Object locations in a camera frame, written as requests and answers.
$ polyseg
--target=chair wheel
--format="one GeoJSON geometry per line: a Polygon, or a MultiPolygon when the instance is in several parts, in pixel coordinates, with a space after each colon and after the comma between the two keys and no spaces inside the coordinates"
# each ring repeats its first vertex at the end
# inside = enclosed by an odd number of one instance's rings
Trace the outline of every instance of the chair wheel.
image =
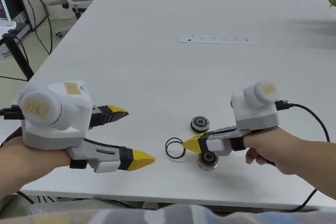
{"type": "Polygon", "coordinates": [[[56,37],[57,38],[63,38],[63,34],[62,33],[56,33],[56,37]]]}

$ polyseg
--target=yellow fingertip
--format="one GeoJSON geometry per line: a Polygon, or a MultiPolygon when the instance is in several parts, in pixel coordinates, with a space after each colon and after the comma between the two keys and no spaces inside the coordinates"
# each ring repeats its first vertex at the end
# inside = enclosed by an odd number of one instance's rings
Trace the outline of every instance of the yellow fingertip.
{"type": "Polygon", "coordinates": [[[148,166],[150,164],[153,164],[155,161],[155,157],[152,157],[151,155],[143,151],[132,150],[132,152],[133,152],[133,161],[127,169],[129,171],[137,170],[142,167],[148,166]]]}
{"type": "Polygon", "coordinates": [[[198,139],[203,135],[202,134],[199,134],[199,135],[196,135],[196,136],[193,136],[191,139],[188,139],[187,141],[185,141],[183,143],[183,148],[189,150],[189,151],[192,151],[192,152],[196,152],[196,153],[200,153],[201,152],[201,148],[199,146],[199,143],[198,143],[198,139]]]}
{"type": "Polygon", "coordinates": [[[124,110],[124,109],[122,109],[122,108],[120,108],[120,107],[114,106],[114,105],[108,105],[108,104],[107,104],[107,107],[108,107],[110,110],[112,110],[114,113],[116,113],[116,112],[126,112],[126,113],[128,113],[126,110],[124,110]]]}

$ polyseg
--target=green leaf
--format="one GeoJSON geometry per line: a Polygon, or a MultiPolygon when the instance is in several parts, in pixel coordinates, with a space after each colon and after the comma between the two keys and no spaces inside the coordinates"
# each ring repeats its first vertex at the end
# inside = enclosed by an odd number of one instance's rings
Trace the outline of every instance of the green leaf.
{"type": "Polygon", "coordinates": [[[328,0],[330,6],[336,6],[336,0],[328,0]]]}

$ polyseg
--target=orange sticker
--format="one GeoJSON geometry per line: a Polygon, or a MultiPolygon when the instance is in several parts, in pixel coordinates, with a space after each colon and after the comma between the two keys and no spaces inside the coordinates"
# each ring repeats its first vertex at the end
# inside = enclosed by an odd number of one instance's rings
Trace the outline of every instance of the orange sticker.
{"type": "Polygon", "coordinates": [[[267,83],[261,86],[261,92],[263,95],[270,95],[277,93],[277,88],[273,83],[267,83]]]}
{"type": "Polygon", "coordinates": [[[41,119],[45,119],[50,111],[50,106],[47,103],[39,102],[28,97],[23,103],[22,111],[35,115],[41,119]]]}
{"type": "Polygon", "coordinates": [[[75,82],[65,82],[64,86],[65,86],[65,89],[67,90],[68,94],[80,94],[80,90],[78,88],[77,83],[75,83],[75,82]]]}

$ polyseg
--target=black o-ring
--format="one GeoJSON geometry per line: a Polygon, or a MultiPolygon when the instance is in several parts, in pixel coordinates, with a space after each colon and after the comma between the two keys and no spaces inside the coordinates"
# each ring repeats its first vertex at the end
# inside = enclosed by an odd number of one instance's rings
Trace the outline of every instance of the black o-ring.
{"type": "Polygon", "coordinates": [[[172,155],[170,155],[168,153],[168,147],[169,147],[169,145],[170,144],[174,144],[174,143],[183,145],[183,141],[181,139],[179,139],[178,137],[172,137],[172,138],[168,139],[167,142],[166,142],[166,144],[165,144],[165,151],[166,151],[167,156],[170,157],[171,159],[180,159],[180,158],[184,157],[185,152],[186,152],[185,148],[183,148],[182,154],[180,156],[178,156],[178,157],[174,157],[174,156],[172,156],[172,155]]]}

